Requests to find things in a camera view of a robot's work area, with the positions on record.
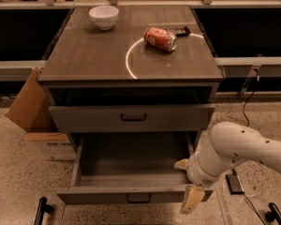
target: gray countertop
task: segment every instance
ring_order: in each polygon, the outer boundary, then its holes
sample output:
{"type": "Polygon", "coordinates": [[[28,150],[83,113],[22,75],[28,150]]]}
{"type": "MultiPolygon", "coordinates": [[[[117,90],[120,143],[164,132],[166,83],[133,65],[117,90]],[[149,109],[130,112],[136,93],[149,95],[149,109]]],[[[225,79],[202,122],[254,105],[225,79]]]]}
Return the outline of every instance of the gray countertop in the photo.
{"type": "Polygon", "coordinates": [[[91,21],[90,7],[76,7],[49,60],[40,83],[98,81],[220,81],[221,72],[189,6],[118,6],[117,24],[102,31],[91,21]],[[173,52],[142,40],[149,26],[181,28],[173,52]]]}

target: speckled floor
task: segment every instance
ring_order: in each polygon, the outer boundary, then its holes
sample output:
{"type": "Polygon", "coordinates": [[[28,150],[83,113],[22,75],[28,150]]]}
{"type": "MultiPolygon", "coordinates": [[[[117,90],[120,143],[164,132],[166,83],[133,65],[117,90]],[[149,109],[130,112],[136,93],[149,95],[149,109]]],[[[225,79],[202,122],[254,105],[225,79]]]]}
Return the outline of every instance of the speckled floor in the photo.
{"type": "MultiPolygon", "coordinates": [[[[281,141],[281,96],[258,96],[246,105],[250,127],[281,141]]],[[[210,127],[220,121],[245,125],[243,105],[237,98],[218,99],[210,127]]],[[[33,143],[23,140],[25,132],[5,117],[7,110],[0,108],[0,225],[34,224],[42,196],[54,207],[44,217],[47,225],[262,224],[243,195],[229,194],[224,175],[214,185],[210,199],[189,215],[180,213],[179,203],[64,205],[55,191],[69,184],[73,162],[44,160],[33,143]]],[[[200,146],[208,140],[208,131],[202,134],[200,146]]],[[[262,218],[269,202],[281,210],[281,174],[253,161],[242,164],[237,172],[262,218]]]]}

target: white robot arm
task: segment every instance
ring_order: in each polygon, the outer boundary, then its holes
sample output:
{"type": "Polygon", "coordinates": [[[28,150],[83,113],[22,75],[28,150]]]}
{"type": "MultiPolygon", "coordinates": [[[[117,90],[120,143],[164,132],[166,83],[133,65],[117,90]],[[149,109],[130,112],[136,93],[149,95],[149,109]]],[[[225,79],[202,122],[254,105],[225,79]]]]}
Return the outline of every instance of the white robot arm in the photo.
{"type": "Polygon", "coordinates": [[[212,128],[210,143],[190,157],[185,170],[194,185],[209,187],[221,173],[246,160],[281,173],[281,142],[264,138],[250,127],[222,122],[212,128]]]}

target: crushed soda can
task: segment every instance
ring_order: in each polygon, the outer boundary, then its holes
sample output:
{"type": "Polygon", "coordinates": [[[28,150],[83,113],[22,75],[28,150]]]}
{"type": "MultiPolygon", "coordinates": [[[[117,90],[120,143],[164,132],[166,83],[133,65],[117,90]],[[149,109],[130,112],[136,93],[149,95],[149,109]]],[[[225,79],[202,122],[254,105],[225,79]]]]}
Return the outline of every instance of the crushed soda can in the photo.
{"type": "Polygon", "coordinates": [[[143,39],[147,44],[167,52],[173,51],[177,43],[175,34],[156,27],[148,27],[144,32],[143,39]]]}

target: open drawer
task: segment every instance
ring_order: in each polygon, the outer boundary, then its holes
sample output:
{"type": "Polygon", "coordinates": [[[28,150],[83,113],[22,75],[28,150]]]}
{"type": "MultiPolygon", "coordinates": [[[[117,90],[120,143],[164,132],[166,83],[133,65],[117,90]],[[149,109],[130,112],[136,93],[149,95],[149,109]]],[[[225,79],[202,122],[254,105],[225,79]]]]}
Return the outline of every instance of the open drawer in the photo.
{"type": "Polygon", "coordinates": [[[186,132],[83,134],[70,186],[57,195],[67,204],[180,203],[189,181],[173,165],[189,157],[187,141],[186,132]]]}
{"type": "Polygon", "coordinates": [[[51,106],[50,114],[65,133],[202,130],[213,104],[51,106]]]}

